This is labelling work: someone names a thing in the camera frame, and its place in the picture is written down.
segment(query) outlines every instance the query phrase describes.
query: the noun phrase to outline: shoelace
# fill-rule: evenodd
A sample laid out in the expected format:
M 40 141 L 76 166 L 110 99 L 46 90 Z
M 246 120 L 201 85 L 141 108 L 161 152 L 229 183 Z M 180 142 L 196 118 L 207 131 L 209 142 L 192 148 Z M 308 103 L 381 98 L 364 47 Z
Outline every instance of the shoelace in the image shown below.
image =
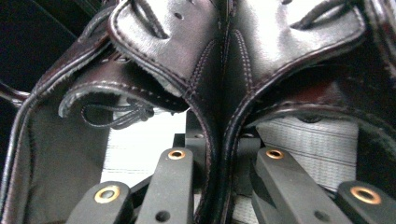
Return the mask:
M 84 121 L 94 128 L 112 128 L 115 130 L 126 128 L 134 123 L 137 123 L 138 121 L 147 121 L 149 118 L 154 116 L 154 108 L 152 106 L 131 99 L 128 99 L 127 102 L 129 105 L 84 105 L 84 107 L 81 109 L 81 115 Z M 91 109 L 128 113 L 108 123 L 95 123 L 94 121 L 91 121 L 87 115 L 87 112 Z
M 282 0 L 283 5 L 291 3 L 292 0 Z M 357 2 L 357 0 L 325 0 L 320 2 L 311 11 L 309 11 L 300 21 L 294 23 L 291 27 L 296 30 L 307 29 L 318 17 L 332 10 L 335 7 Z

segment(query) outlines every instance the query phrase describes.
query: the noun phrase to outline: brass eyelet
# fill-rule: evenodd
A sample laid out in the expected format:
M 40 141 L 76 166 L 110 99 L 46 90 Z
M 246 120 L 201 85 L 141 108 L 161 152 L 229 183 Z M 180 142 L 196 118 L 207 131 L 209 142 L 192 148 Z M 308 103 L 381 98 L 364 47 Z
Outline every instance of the brass eyelet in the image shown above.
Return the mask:
M 172 150 L 168 153 L 168 157 L 171 160 L 181 160 L 186 156 L 186 153 L 183 150 Z
M 109 192 L 111 196 L 106 197 L 104 195 L 105 192 Z M 119 196 L 120 196 L 120 188 L 118 186 L 112 185 L 97 191 L 94 199 L 97 203 L 111 203 L 114 200 L 116 200 Z
M 274 160 L 280 160 L 284 157 L 283 152 L 281 152 L 277 149 L 269 149 L 266 151 L 266 154 L 269 158 L 274 159 Z
M 379 194 L 377 194 L 375 191 L 372 189 L 367 189 L 365 187 L 353 187 L 350 189 L 350 192 L 352 195 L 361 200 L 364 203 L 369 203 L 369 204 L 380 204 L 381 203 L 381 197 Z

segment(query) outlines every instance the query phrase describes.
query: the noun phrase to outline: stitching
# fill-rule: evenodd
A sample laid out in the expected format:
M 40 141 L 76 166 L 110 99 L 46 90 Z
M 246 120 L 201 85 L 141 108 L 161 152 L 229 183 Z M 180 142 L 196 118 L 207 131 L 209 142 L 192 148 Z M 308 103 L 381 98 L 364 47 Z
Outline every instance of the stitching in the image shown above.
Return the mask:
M 38 84 L 37 84 L 37 88 L 35 88 L 35 90 L 38 90 L 39 88 L 41 88 L 47 81 L 49 81 L 51 78 L 53 78 L 57 73 L 59 73 L 59 71 L 61 71 L 62 69 L 64 69 L 67 65 L 69 65 L 71 62 L 75 61 L 77 58 L 83 56 L 84 54 L 87 54 L 89 51 L 93 50 L 93 49 L 97 49 L 96 45 L 103 41 L 105 38 L 107 37 L 107 33 L 104 33 L 103 35 L 101 35 L 98 40 L 96 40 L 91 46 L 91 48 L 88 48 L 86 50 L 81 51 L 79 54 L 75 54 L 71 59 L 67 60 L 67 62 L 62 63 L 61 66 L 59 66 L 57 69 L 55 70 L 49 70 L 46 74 L 49 74 L 45 79 L 40 79 L 38 80 Z
M 196 92 L 191 92 L 190 88 L 186 89 L 186 92 L 183 94 L 183 98 L 185 100 L 191 100 L 192 96 L 196 97 L 197 101 L 200 101 L 202 104 L 202 106 L 204 106 L 206 109 L 208 109 L 208 105 L 206 104 L 206 100 L 201 96 L 201 94 L 196 91 Z
M 140 57 L 144 60 L 146 60 L 146 62 L 151 62 L 153 65 L 158 66 L 159 68 L 161 68 L 165 73 L 167 73 L 168 75 L 171 75 L 173 77 L 178 77 L 178 81 L 184 86 L 186 87 L 186 83 L 183 77 L 180 77 L 177 75 L 177 73 L 173 72 L 172 70 L 168 69 L 167 67 L 165 67 L 164 65 L 162 65 L 161 63 L 157 63 L 154 59 L 150 58 L 146 53 L 141 52 L 138 48 L 134 47 L 133 43 L 130 43 L 126 36 L 124 36 L 121 32 L 120 32 L 120 27 L 118 25 L 119 20 L 118 17 L 120 15 L 120 13 L 128 6 L 128 1 L 123 2 L 123 5 L 119 6 L 119 8 L 115 11 L 114 14 L 114 30 L 116 31 L 116 33 L 114 35 L 117 35 L 118 38 L 120 40 L 123 41 L 123 44 L 127 45 L 128 47 L 132 48 L 132 50 L 134 51 L 134 55 L 132 54 L 133 57 Z
M 228 57 L 229 57 L 228 52 L 229 52 L 231 38 L 228 35 L 228 33 L 229 33 L 229 30 L 230 30 L 230 26 L 231 26 L 231 23 L 228 22 L 227 23 L 227 27 L 226 27 L 226 31 L 225 31 L 225 35 L 224 35 L 224 40 L 223 40 L 223 42 L 224 42 L 224 52 L 222 54 L 222 65 L 221 65 L 221 67 L 223 69 L 225 69 L 225 66 L 226 66 L 226 64 L 228 62 Z
M 350 37 L 352 37 L 353 35 L 356 35 L 356 34 L 358 33 L 358 31 L 364 32 L 364 22 L 363 22 L 363 20 L 360 18 L 359 13 L 358 13 L 358 10 L 357 10 L 355 7 L 354 7 L 353 9 L 354 9 L 353 12 L 355 13 L 355 16 L 356 16 L 355 18 L 357 18 L 357 20 L 360 22 L 360 27 L 358 28 L 358 30 L 352 32 L 350 35 L 347 35 L 345 38 L 343 38 L 343 39 L 341 39 L 341 40 L 338 40 L 338 41 L 335 42 L 335 43 L 331 43 L 331 44 L 329 44 L 329 45 L 323 46 L 323 47 L 321 47 L 321 48 L 319 48 L 319 49 L 316 49 L 316 50 L 314 50 L 314 51 L 307 52 L 306 54 L 301 55 L 300 57 L 295 58 L 294 60 L 292 60 L 292 61 L 290 61 L 290 62 L 288 62 L 288 63 L 285 63 L 283 66 L 281 66 L 281 67 L 279 67 L 278 69 L 276 69 L 275 72 L 274 72 L 271 76 L 265 77 L 265 78 L 261 79 L 261 80 L 258 82 L 258 84 L 255 85 L 255 86 L 253 87 L 253 89 L 256 90 L 256 89 L 258 89 L 262 84 L 264 84 L 265 82 L 267 82 L 269 79 L 272 79 L 273 77 L 279 76 L 279 75 L 282 73 L 282 70 L 285 69 L 285 67 L 288 67 L 288 66 L 290 66 L 290 64 L 293 64 L 293 63 L 299 61 L 299 60 L 302 59 L 303 57 L 305 57 L 305 56 L 307 56 L 307 55 L 310 55 L 310 54 L 313 54 L 313 53 L 316 53 L 316 52 L 321 51 L 321 50 L 323 50 L 323 49 L 326 49 L 326 48 L 328 48 L 328 47 L 336 46 L 338 43 L 342 42 L 343 40 L 347 40 L 347 39 L 349 39 Z M 238 107 L 235 109 L 235 112 L 233 113 L 233 115 L 230 117 L 230 120 L 229 120 L 228 123 L 227 123 L 227 128 L 226 128 L 226 130 L 225 130 L 225 132 L 224 132 L 224 136 L 226 135 L 226 133 L 227 133 L 228 130 L 230 129 L 230 126 L 231 126 L 231 123 L 232 123 L 232 121 L 233 121 L 233 118 L 236 116 L 236 112 L 243 106 L 243 104 L 245 103 L 245 101 L 247 100 L 248 97 L 249 97 L 249 95 L 245 95 L 245 97 L 244 97 L 244 98 L 241 100 L 241 102 L 239 103 Z
M 241 124 L 245 123 L 245 120 L 248 118 L 248 115 L 249 115 L 249 113 L 246 113 L 246 115 L 242 118 Z M 229 183 L 228 186 L 232 186 L 233 185 L 233 167 L 234 167 L 233 158 L 235 156 L 236 146 L 238 145 L 238 141 L 236 141 L 236 139 L 238 138 L 238 134 L 241 132 L 241 129 L 242 129 L 242 125 L 238 125 L 238 128 L 236 130 L 236 133 L 235 133 L 235 136 L 234 136 L 234 139 L 233 139 L 233 146 L 231 148 L 231 155 L 230 155 L 231 159 L 227 160 L 231 165 L 230 164 L 226 164 L 228 167 L 230 167 L 230 173 L 227 176 L 228 183 Z M 227 194 L 226 194 L 227 195 L 227 203 L 226 203 L 227 209 L 223 210 L 223 212 L 221 214 L 222 215 L 221 219 L 227 218 L 227 213 L 228 213 L 228 210 L 229 210 L 228 207 L 230 206 L 229 204 L 230 204 L 230 200 L 231 200 L 231 197 L 232 197 L 231 196 L 231 194 L 232 194 L 231 187 L 229 187 L 227 189 L 228 189 L 227 190 Z
M 230 12 L 231 16 L 233 16 L 233 17 L 236 16 L 237 6 L 238 6 L 238 3 L 235 0 L 233 0 L 233 8 L 231 8 L 231 12 Z
M 253 86 L 253 80 L 251 77 L 250 59 L 248 57 L 248 49 L 245 44 L 245 39 L 239 30 L 233 30 L 233 34 L 236 36 L 236 39 L 238 41 L 239 51 L 240 51 L 241 57 L 242 57 L 242 63 L 244 66 L 244 77 L 245 77 L 246 87 L 247 87 L 247 94 L 252 94 L 253 92 L 251 91 L 251 89 Z
M 164 99 L 166 103 L 170 103 L 172 105 L 181 105 L 178 102 L 175 102 L 173 100 L 169 100 L 168 98 L 165 97 L 161 97 L 160 95 L 157 95 L 156 93 L 152 92 L 152 91 L 147 91 L 145 89 L 142 88 L 138 88 L 136 86 L 129 86 L 123 83 L 118 83 L 118 82 L 104 82 L 104 81 L 95 81 L 95 82 L 90 82 L 90 83 L 84 83 L 84 84 L 80 84 L 77 85 L 76 87 L 70 89 L 68 92 L 71 91 L 75 91 L 79 88 L 83 88 L 83 87 L 87 87 L 87 86 L 91 86 L 91 85 L 98 85 L 98 84 L 102 84 L 102 85 L 107 85 L 107 86 L 114 86 L 114 87 L 120 87 L 120 88 L 124 88 L 127 90 L 131 90 L 131 91 L 139 91 L 140 93 L 145 93 L 147 96 L 150 97 L 155 97 L 156 99 Z
M 194 94 L 196 92 L 198 83 L 201 79 L 201 74 L 204 71 L 205 64 L 207 61 L 207 58 L 212 51 L 212 49 L 215 47 L 217 41 L 212 40 L 209 42 L 209 44 L 206 46 L 204 52 L 201 55 L 201 58 L 198 62 L 198 64 L 195 66 L 194 72 L 192 73 L 192 76 L 190 78 L 190 89 L 191 89 L 191 94 Z

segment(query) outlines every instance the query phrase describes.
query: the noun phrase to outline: shoe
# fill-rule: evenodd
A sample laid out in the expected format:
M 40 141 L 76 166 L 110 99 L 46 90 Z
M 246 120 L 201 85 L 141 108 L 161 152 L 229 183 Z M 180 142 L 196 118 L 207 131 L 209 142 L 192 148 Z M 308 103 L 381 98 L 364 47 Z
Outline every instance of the shoe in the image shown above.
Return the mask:
M 396 99 L 391 74 L 379 59 L 373 30 L 361 10 L 364 5 L 232 2 L 224 53 L 224 135 L 215 222 L 230 223 L 236 216 L 234 202 L 243 200 L 235 195 L 251 197 L 252 186 L 246 183 L 249 160 L 255 161 L 262 147 L 287 149 L 298 154 L 295 160 L 300 155 L 297 161 L 324 178 L 319 182 L 324 188 L 329 181 L 336 186 L 337 181 L 353 178 L 396 197 Z M 332 158 L 328 165 L 336 169 L 335 164 L 350 154 L 345 149 L 332 151 L 329 146 L 338 143 L 326 140 L 330 133 L 323 132 L 329 127 L 335 128 L 337 139 L 348 137 L 348 144 L 356 145 L 346 162 L 355 167 L 349 173 L 352 177 L 342 169 L 316 173 L 324 167 L 319 163 L 324 153 Z M 319 139 L 325 142 L 314 142 L 315 134 L 325 135 Z M 259 141 L 244 148 L 247 138 Z M 338 180 L 326 179 L 327 173 L 336 173 Z M 328 190 L 334 194 L 336 189 Z
M 2 223 L 66 222 L 101 180 L 109 133 L 154 119 L 158 108 L 169 116 L 189 108 L 201 126 L 194 218 L 209 218 L 219 161 L 219 11 L 203 0 L 104 2 L 18 112 L 2 179 Z

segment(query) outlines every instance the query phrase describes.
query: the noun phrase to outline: leather upper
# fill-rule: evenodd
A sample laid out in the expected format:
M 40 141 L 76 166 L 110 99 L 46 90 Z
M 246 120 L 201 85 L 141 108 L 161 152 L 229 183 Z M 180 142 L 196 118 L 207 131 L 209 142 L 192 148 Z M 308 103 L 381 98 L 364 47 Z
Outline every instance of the leather upper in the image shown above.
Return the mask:
M 85 145 L 95 136 L 106 135 L 106 131 L 96 131 L 85 125 L 76 110 L 85 96 L 91 93 L 126 96 L 171 112 L 183 111 L 188 106 L 191 108 L 202 126 L 206 142 L 205 184 L 195 221 L 205 223 L 208 218 L 205 215 L 209 214 L 210 202 L 215 196 L 217 176 L 213 167 L 217 166 L 219 160 L 219 132 L 216 124 L 216 117 L 219 116 L 221 57 L 219 11 L 212 1 L 155 1 L 155 4 L 154 1 L 148 1 L 149 10 L 158 17 L 158 22 L 168 34 L 167 39 L 159 39 L 153 35 L 150 21 L 146 21 L 150 15 L 145 15 L 142 6 L 134 5 L 134 2 L 145 3 L 121 1 L 114 9 L 115 1 L 105 1 L 106 5 L 92 19 L 82 36 L 39 80 L 22 105 L 14 122 L 7 167 L 2 179 L 2 223 L 44 221 L 46 218 L 60 220 L 70 210 L 68 206 L 78 199 L 80 191 L 95 181 L 97 173 L 91 173 L 101 167 L 103 152 L 92 156 L 98 157 L 92 161 L 92 167 L 87 166 L 87 171 L 81 170 L 81 175 L 92 175 L 84 183 L 79 183 L 82 179 L 77 176 L 76 179 L 69 179 L 72 178 L 69 173 L 85 161 L 75 165 L 74 169 L 64 168 L 78 162 L 73 161 L 74 153 L 78 153 L 74 149 L 88 150 L 81 151 L 81 159 L 89 159 L 92 152 Z M 139 11 L 139 18 L 134 10 Z M 114 53 L 108 34 L 116 49 L 125 55 L 121 58 L 126 58 L 126 62 L 118 61 L 120 54 Z M 69 118 L 60 119 L 58 113 Z M 81 138 L 74 140 L 75 133 Z M 65 134 L 67 138 L 59 139 Z M 103 148 L 104 141 L 106 138 L 101 137 L 91 144 Z M 75 146 L 69 154 L 67 150 L 70 148 L 64 147 L 73 142 Z M 64 155 L 65 158 L 52 161 L 56 155 Z M 59 162 L 56 169 L 46 169 L 47 165 L 53 165 L 54 162 Z M 66 179 L 58 183 L 51 182 L 57 179 L 52 171 L 65 171 Z M 52 177 L 43 178 L 40 172 Z M 58 204 L 67 205 L 65 212 L 62 209 L 46 209 L 46 204 L 56 199 L 57 190 L 68 187 L 70 191 L 61 193 L 67 195 L 67 200 Z M 50 194 L 48 199 L 37 206 L 32 204 L 46 197 L 41 194 L 45 189 Z
M 357 7 L 336 7 L 307 29 L 292 28 L 317 4 L 318 1 L 293 1 L 288 5 L 276 0 L 233 1 L 226 31 L 225 77 L 222 83 L 227 96 L 223 99 L 221 155 L 221 166 L 225 169 L 220 173 L 217 211 L 221 213 L 216 214 L 217 222 L 229 222 L 231 218 L 233 156 L 238 146 L 238 134 L 247 119 L 250 120 L 248 116 L 260 110 L 254 105 L 274 100 L 273 106 L 277 106 L 277 98 L 266 93 L 282 86 L 282 81 L 296 72 L 343 55 L 364 40 L 365 22 Z M 294 79 L 293 83 L 297 89 L 303 84 L 299 80 Z M 295 105 L 285 111 L 293 108 L 298 110 Z M 271 118 L 265 116 L 269 111 L 263 113 L 260 118 Z

